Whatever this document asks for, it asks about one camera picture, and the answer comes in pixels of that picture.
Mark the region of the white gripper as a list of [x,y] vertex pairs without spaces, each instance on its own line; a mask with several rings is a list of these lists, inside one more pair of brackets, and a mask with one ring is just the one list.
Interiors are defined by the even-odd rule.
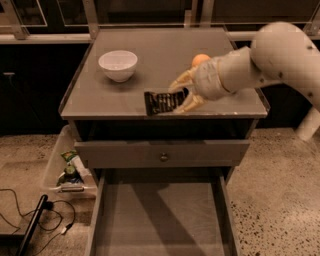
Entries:
[[190,92],[183,103],[174,110],[181,114],[202,106],[206,100],[216,101],[231,95],[224,88],[219,74],[219,58],[210,58],[198,66],[184,71],[169,86],[168,92],[175,93],[195,83],[195,91]]

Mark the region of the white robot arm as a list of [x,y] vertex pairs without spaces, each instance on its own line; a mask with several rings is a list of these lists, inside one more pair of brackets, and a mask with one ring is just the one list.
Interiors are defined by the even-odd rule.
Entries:
[[251,45],[209,58],[183,72],[168,88],[189,94],[177,113],[189,112],[245,88],[283,83],[320,110],[320,52],[298,27],[273,22],[254,35]]

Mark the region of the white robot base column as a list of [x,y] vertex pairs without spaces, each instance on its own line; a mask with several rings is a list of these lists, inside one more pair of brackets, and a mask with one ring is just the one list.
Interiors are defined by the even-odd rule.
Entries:
[[310,140],[320,128],[320,112],[312,107],[303,118],[295,133],[303,141]]

